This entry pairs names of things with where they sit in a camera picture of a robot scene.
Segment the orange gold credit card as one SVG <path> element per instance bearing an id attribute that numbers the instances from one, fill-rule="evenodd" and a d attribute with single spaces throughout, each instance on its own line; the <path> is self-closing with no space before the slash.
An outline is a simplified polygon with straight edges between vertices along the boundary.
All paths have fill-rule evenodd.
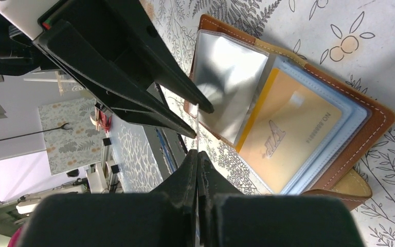
<path id="1" fill-rule="evenodd" d="M 235 146 L 272 193 L 282 193 L 344 116 L 320 85 L 273 68 Z"/>

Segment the yellow black credit card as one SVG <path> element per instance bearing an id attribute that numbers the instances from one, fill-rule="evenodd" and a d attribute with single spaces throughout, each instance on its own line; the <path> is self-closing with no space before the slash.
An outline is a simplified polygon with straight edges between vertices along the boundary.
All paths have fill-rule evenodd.
<path id="1" fill-rule="evenodd" d="M 196 138 L 195 138 L 195 140 L 196 140 L 196 150 L 197 150 L 197 152 L 199 152 L 199 126 L 200 126 L 200 124 L 199 124 L 199 104 L 196 104 L 196 106 L 195 106 L 195 113 L 196 113 L 196 115 L 195 115 L 195 131 L 196 131 Z"/>

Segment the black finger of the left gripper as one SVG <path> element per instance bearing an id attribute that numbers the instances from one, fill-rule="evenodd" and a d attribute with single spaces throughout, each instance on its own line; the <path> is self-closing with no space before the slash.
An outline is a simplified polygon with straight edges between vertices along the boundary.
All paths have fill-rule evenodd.
<path id="1" fill-rule="evenodd" d="M 180 68 L 139 1 L 106 1 L 155 81 L 206 113 L 214 107 Z"/>

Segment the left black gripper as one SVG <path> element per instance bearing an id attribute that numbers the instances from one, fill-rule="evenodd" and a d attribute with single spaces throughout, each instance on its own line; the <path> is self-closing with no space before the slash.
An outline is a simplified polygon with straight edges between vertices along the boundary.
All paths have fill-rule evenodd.
<path id="1" fill-rule="evenodd" d="M 196 132 L 148 92 L 154 82 L 106 1 L 0 1 L 0 75 L 61 69 L 131 124 Z"/>

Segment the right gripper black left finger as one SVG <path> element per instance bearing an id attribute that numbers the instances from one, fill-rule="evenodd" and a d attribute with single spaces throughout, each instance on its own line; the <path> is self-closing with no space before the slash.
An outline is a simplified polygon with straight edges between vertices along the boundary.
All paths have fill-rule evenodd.
<path id="1" fill-rule="evenodd" d="M 196 169 L 190 150 L 148 193 L 48 196 L 24 224 L 17 246 L 194 246 Z"/>

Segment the floral table mat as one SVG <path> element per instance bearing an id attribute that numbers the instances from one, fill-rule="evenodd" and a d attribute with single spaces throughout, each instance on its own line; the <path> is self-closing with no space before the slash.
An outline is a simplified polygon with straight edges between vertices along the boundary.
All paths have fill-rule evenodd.
<path id="1" fill-rule="evenodd" d="M 142 1 L 180 67 L 208 14 L 332 73 L 395 112 L 395 1 Z M 366 246 L 395 246 L 395 122 L 350 178 L 372 198 L 353 211 Z"/>

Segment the brown leather card holder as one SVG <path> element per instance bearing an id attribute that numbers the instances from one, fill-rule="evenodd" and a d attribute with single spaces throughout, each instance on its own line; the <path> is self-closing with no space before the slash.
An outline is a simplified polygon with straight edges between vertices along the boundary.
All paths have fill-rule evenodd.
<path id="1" fill-rule="evenodd" d="M 214 107 L 184 110 L 271 195 L 319 195 L 355 209 L 372 197 L 354 165 L 395 113 L 292 51 L 204 14 L 192 81 Z"/>

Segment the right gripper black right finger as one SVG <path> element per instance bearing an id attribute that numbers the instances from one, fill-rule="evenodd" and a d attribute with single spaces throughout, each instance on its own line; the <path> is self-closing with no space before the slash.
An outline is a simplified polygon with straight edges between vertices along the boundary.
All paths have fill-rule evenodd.
<path id="1" fill-rule="evenodd" d="M 200 238 L 203 246 L 363 246 L 344 204 L 327 196 L 241 193 L 198 154 Z"/>

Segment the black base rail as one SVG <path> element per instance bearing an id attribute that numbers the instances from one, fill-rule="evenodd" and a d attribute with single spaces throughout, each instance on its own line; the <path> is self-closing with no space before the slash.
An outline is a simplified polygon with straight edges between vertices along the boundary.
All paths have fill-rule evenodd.
<path id="1" fill-rule="evenodd" d="M 176 171 L 186 156 L 183 139 L 170 129 L 151 126 L 144 126 L 143 129 L 161 177 L 165 180 Z"/>

